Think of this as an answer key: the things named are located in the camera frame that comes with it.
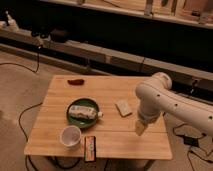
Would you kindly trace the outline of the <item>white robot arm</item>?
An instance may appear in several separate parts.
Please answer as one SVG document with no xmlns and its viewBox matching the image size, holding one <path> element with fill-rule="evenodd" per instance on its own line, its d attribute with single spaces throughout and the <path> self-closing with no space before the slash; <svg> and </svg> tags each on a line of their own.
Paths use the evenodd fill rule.
<svg viewBox="0 0 213 171">
<path fill-rule="evenodd" d="M 213 106 L 175 94 L 170 91 L 171 87 L 171 78 L 163 72 L 155 73 L 137 85 L 135 94 L 140 100 L 140 122 L 151 124 L 161 112 L 166 112 L 213 137 Z"/>
</svg>

